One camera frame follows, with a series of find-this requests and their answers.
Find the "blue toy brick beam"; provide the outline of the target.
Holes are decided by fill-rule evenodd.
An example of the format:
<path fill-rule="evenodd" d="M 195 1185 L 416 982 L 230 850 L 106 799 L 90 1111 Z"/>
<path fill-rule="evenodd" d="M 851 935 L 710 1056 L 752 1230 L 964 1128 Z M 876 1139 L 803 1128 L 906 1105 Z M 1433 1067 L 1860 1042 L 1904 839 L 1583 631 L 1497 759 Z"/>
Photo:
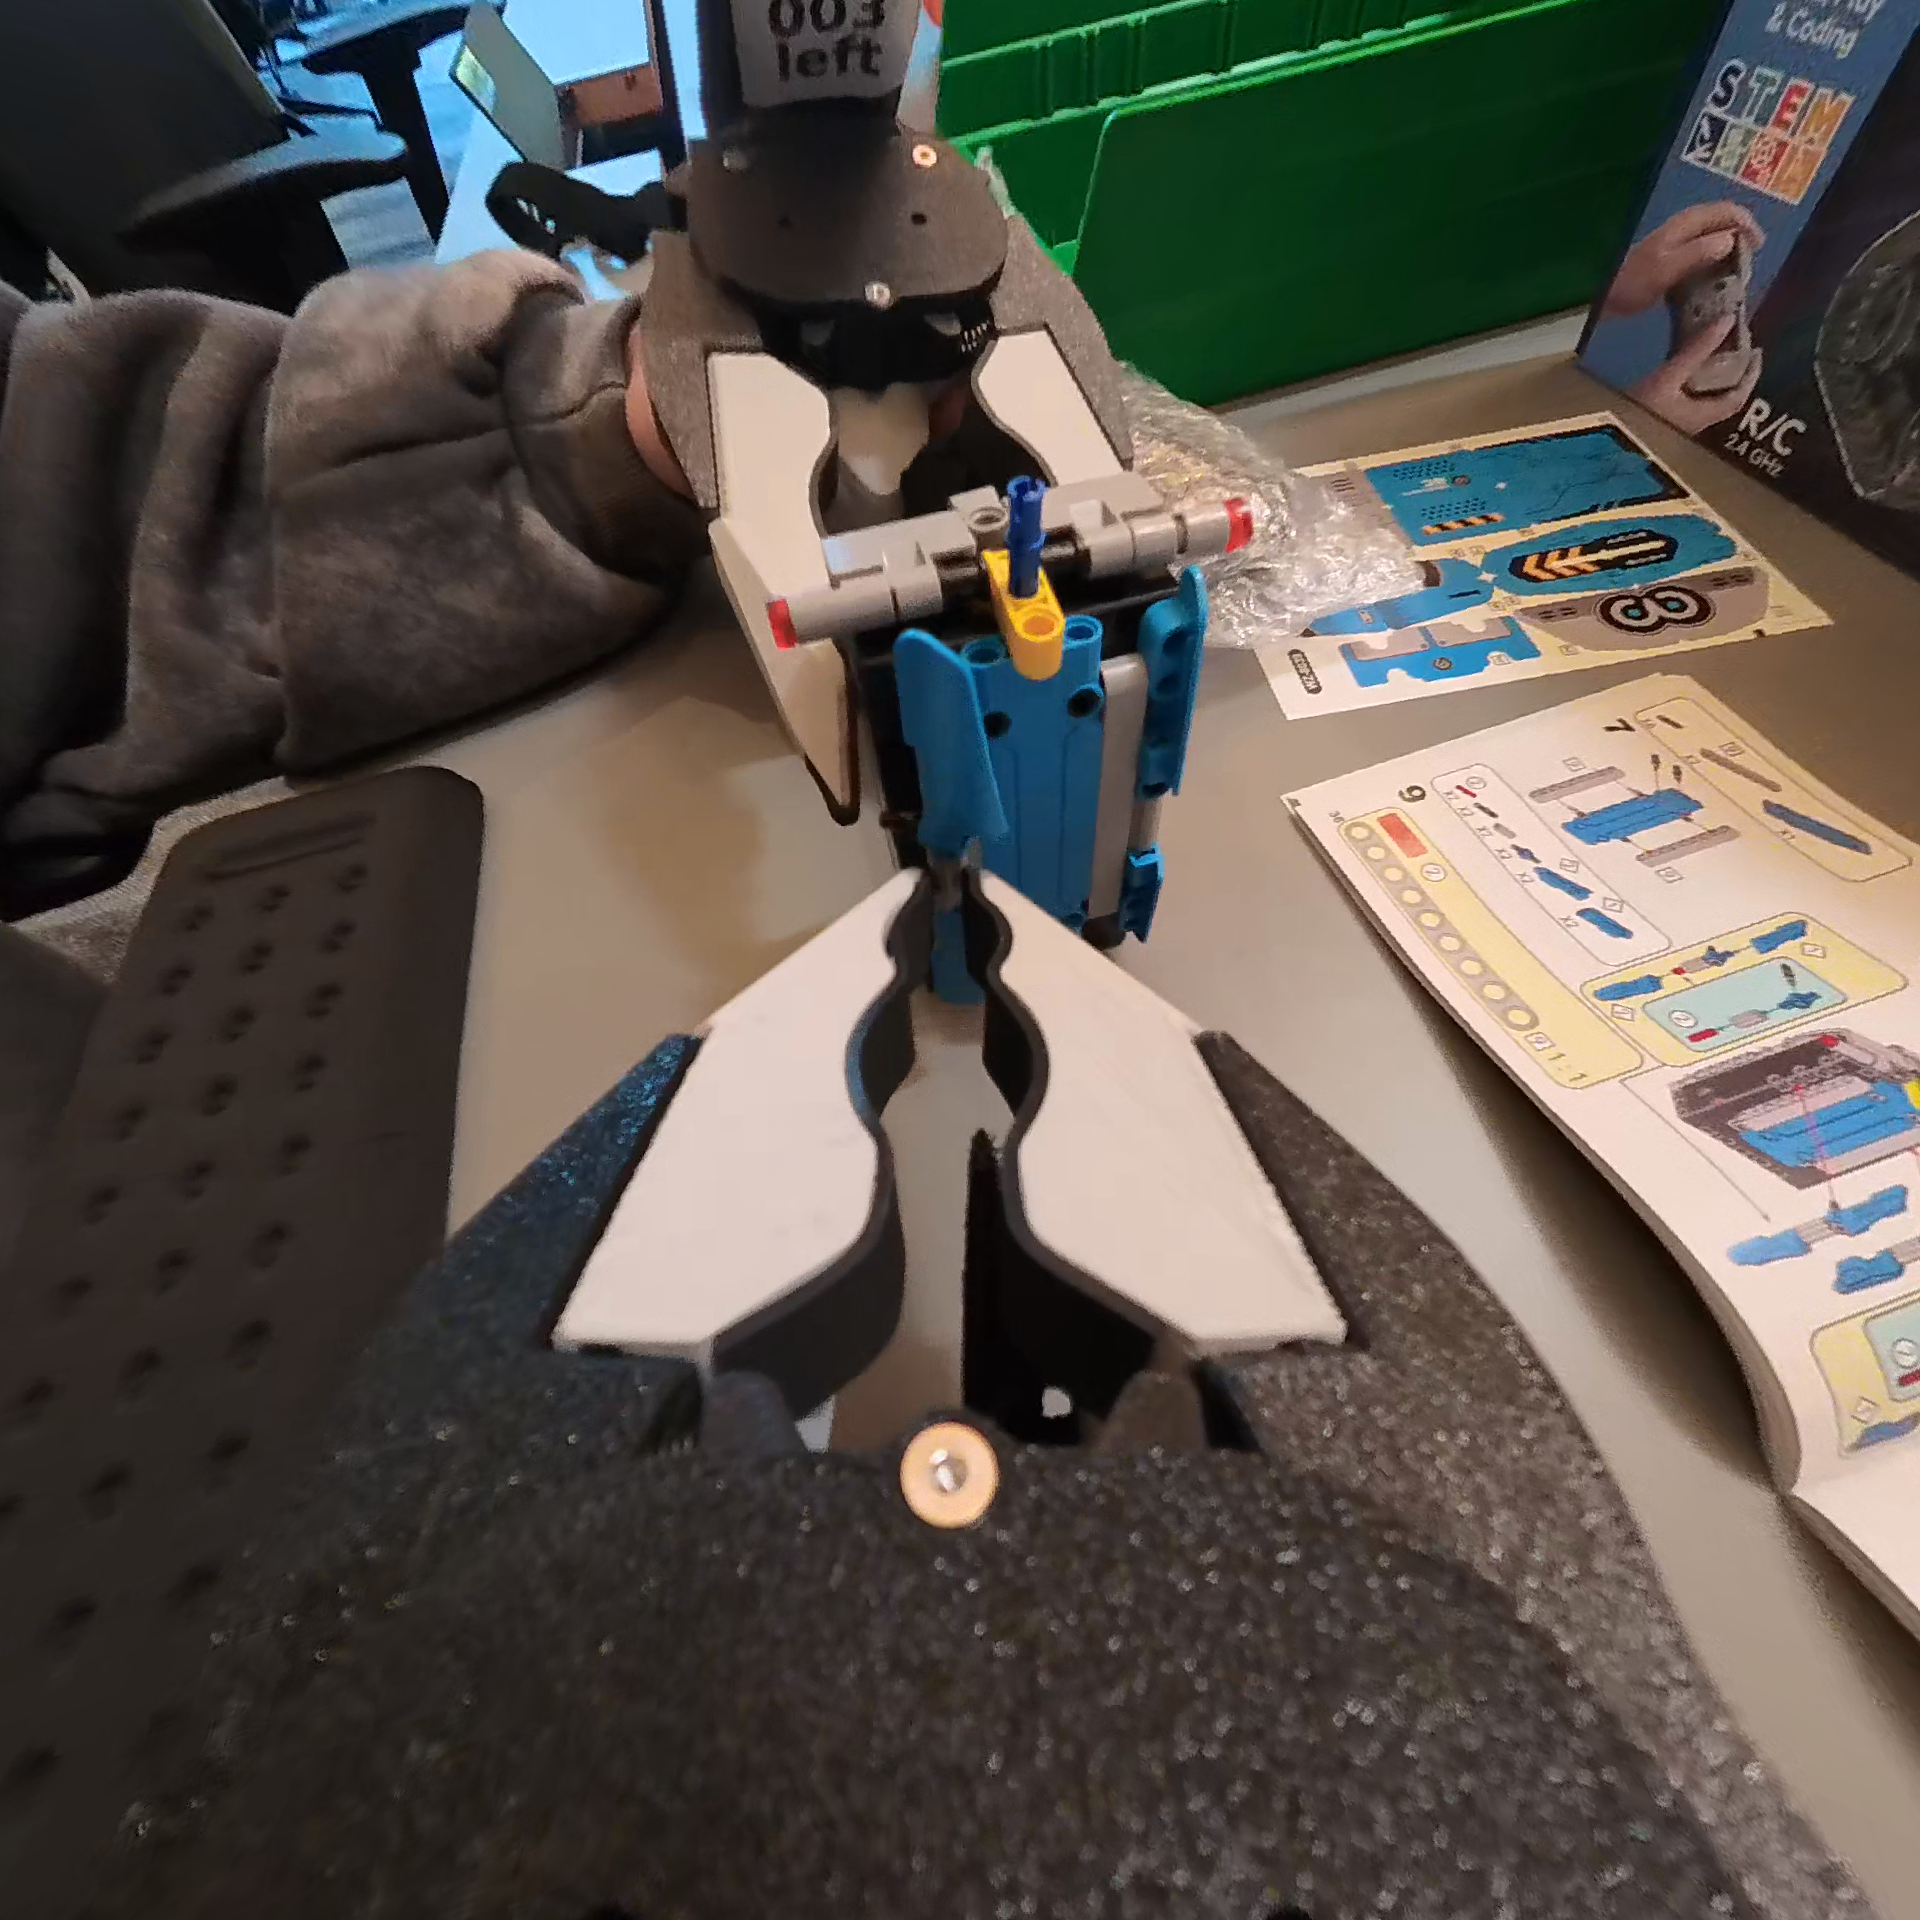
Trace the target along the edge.
<path fill-rule="evenodd" d="M 930 890 L 928 992 L 947 1006 L 980 1006 L 1006 927 L 987 898 L 976 850 L 924 859 Z"/>

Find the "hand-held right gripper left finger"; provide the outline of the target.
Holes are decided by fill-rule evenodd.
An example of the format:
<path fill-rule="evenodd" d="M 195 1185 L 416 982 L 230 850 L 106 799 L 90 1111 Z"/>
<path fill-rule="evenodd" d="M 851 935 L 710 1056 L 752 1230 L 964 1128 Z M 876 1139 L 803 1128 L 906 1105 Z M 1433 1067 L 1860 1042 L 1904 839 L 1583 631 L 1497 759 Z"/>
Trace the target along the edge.
<path fill-rule="evenodd" d="M 770 1380 L 808 1418 L 894 1338 L 881 1114 L 914 1063 L 932 894 L 903 871 L 718 1009 L 559 1316 L 559 1347 Z"/>

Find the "blue sticker sheet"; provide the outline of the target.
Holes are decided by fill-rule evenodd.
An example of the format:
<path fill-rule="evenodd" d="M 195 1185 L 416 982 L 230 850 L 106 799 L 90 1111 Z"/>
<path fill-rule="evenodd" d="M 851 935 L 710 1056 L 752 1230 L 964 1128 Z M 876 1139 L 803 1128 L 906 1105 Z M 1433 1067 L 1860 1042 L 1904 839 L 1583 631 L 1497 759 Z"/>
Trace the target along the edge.
<path fill-rule="evenodd" d="M 1289 720 L 1811 633 L 1826 610 L 1617 416 L 1319 464 L 1414 562 L 1260 650 Z"/>

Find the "grey desk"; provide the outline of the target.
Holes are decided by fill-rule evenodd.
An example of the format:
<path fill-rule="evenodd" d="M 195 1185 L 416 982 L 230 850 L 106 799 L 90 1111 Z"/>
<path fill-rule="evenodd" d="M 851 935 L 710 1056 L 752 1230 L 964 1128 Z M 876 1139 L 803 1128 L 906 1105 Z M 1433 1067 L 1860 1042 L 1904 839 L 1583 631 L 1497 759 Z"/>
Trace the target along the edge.
<path fill-rule="evenodd" d="M 1583 416 L 1579 313 L 1243 401 L 1295 470 Z M 1622 407 L 1828 616 L 1672 663 L 1916 839 L 1916 583 Z M 1712 1316 L 1615 1188 L 1360 922 L 1286 796 L 1634 676 L 1634 666 L 1287 720 L 1265 658 L 1207 663 L 1164 816 L 1155 938 L 1121 960 L 1248 1048 L 1451 1236 L 1558 1375 L 1632 1505 L 1714 1686 L 1882 1915 L 1916 1915 L 1916 1641 L 1771 1490 Z M 891 857 L 840 827 L 785 744 L 705 564 L 603 675 L 420 754 L 488 802 L 472 948 L 458 1230 L 663 1033 L 683 1033 L 868 894 Z M 867 1446 L 959 1385 L 959 1235 L 975 1129 L 1003 1128 L 971 1015 L 924 1011 L 888 1120 L 908 1282 L 833 1440 Z"/>

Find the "black perforated pad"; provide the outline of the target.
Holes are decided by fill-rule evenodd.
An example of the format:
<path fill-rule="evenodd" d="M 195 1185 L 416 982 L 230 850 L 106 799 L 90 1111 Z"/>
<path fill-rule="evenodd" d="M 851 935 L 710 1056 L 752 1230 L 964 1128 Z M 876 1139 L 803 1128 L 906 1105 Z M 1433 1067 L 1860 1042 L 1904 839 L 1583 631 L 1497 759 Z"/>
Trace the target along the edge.
<path fill-rule="evenodd" d="M 443 1247 L 484 802 L 433 767 L 167 857 L 4 1275 L 4 1915 L 195 1742 L 211 1627 Z"/>

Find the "person's left forearm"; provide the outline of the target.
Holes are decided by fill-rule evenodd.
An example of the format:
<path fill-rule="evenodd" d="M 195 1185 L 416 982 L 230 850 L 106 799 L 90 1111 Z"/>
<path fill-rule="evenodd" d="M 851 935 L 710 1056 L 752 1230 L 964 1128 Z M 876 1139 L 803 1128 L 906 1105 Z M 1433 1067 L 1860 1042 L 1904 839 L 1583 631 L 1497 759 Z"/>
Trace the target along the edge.
<path fill-rule="evenodd" d="M 706 553 L 638 304 L 531 251 L 211 295 L 3 295 L 3 908 L 155 823 L 623 651 Z"/>

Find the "crumpled clear plastic bag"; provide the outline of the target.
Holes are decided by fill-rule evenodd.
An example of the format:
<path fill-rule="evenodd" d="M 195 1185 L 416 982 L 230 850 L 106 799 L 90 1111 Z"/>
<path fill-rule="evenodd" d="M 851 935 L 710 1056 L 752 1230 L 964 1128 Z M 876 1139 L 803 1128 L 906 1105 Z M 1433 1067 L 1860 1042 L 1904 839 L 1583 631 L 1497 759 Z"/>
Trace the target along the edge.
<path fill-rule="evenodd" d="M 1319 616 L 1417 592 L 1424 564 L 1393 519 L 1324 476 L 1286 466 L 1225 418 L 1177 398 L 1155 377 L 1121 371 L 1137 470 L 1179 511 L 1241 497 L 1250 543 L 1200 560 L 1207 648 L 1255 650 L 1306 633 Z"/>

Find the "black office chair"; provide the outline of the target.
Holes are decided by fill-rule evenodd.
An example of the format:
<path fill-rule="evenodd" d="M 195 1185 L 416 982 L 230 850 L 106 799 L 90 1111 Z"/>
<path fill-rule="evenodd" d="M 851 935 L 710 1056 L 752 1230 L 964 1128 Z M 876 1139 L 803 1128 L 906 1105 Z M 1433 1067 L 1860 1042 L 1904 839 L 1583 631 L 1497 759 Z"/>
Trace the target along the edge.
<path fill-rule="evenodd" d="M 297 132 L 214 6 L 3 6 L 4 276 L 291 313 L 345 270 L 326 203 L 402 180 L 396 135 Z"/>

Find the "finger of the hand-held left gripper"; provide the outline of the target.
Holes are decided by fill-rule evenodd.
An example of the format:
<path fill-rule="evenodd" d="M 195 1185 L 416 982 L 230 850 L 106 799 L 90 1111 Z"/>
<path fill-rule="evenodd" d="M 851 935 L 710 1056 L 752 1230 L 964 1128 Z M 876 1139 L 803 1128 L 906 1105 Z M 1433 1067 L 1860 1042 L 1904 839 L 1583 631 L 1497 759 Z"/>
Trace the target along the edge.
<path fill-rule="evenodd" d="M 768 353 L 715 353 L 710 406 L 718 483 L 712 552 L 742 631 L 783 726 L 824 790 L 838 823 L 858 818 L 858 736 L 840 640 L 897 610 L 882 580 L 878 529 L 899 497 L 881 497 L 881 455 L 903 449 L 903 392 L 824 392 Z M 842 545 L 818 522 L 818 480 L 855 464 L 834 505 L 868 519 L 852 530 L 855 560 L 833 570 Z"/>
<path fill-rule="evenodd" d="M 1033 478 L 1067 512 L 1142 512 L 1143 480 L 1116 450 L 1094 403 L 1044 328 L 1003 332 L 971 371 L 975 407 L 990 426 L 990 476 L 1002 507 L 1016 478 Z"/>

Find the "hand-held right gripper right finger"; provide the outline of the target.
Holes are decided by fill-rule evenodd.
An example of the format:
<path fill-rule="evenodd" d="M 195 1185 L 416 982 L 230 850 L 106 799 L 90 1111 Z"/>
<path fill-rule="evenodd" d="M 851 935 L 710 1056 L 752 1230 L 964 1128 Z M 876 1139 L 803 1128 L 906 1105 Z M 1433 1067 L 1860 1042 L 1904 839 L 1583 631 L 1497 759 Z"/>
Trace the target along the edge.
<path fill-rule="evenodd" d="M 1129 1383 L 1347 1342 L 1215 1071 L 1217 1036 L 1006 880 L 984 1066 L 1012 1122 L 970 1152 L 962 1396 L 1010 1435 L 1088 1435 Z"/>

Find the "toy robot kit box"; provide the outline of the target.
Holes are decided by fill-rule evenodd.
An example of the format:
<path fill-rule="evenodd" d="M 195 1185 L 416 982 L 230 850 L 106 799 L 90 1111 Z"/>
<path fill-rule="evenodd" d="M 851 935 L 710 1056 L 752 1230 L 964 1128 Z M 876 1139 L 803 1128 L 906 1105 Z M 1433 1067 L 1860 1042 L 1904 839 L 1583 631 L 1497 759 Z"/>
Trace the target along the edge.
<path fill-rule="evenodd" d="M 1722 10 L 1578 364 L 1916 577 L 1916 3 Z"/>

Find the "grey blue toy brick assembly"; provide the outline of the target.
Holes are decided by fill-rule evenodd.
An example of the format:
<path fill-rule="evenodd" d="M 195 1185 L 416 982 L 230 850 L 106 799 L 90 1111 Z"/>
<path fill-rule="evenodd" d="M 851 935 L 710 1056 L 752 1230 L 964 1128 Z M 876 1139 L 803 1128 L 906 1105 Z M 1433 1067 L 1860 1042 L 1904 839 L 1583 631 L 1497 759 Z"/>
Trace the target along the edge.
<path fill-rule="evenodd" d="M 1200 564 L 1255 530 L 1248 497 L 1175 507 L 1134 472 L 1020 476 L 818 539 L 808 580 L 752 588 L 772 663 L 833 648 L 848 667 L 838 744 L 867 723 L 888 833 L 932 878 L 940 1000 L 980 1000 L 961 871 L 1099 948 L 1147 938 L 1209 635 Z"/>

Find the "brick instruction booklet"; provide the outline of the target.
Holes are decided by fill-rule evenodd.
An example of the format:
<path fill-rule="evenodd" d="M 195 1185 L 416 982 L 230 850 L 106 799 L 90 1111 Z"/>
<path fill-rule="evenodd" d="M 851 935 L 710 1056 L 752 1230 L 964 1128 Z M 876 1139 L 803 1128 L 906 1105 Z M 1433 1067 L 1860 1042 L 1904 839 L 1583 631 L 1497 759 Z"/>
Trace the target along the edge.
<path fill-rule="evenodd" d="M 1916 1630 L 1914 839 L 1682 676 L 1287 810 L 1686 1267 L 1776 1487 Z"/>

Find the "green plastic bin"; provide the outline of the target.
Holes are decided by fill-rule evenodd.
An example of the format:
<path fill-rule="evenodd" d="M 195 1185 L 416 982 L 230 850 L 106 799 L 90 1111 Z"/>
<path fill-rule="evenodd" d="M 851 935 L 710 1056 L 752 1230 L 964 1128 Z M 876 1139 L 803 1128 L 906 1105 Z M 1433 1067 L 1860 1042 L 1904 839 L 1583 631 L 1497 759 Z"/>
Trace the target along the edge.
<path fill-rule="evenodd" d="M 1198 403 L 1586 307 L 1710 3 L 953 3 L 987 153 L 1116 355 Z"/>

